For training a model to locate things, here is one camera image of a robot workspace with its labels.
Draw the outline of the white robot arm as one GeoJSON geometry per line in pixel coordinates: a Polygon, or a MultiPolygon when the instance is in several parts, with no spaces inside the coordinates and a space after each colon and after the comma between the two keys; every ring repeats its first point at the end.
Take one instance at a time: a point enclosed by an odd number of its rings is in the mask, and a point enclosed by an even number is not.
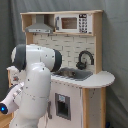
{"type": "Polygon", "coordinates": [[[11,55],[13,66],[26,74],[25,80],[13,85],[0,102],[0,112],[10,114],[17,110],[9,128],[38,128],[38,122],[47,111],[51,89],[51,73],[62,64],[58,50],[38,45],[17,45],[11,55]]]}

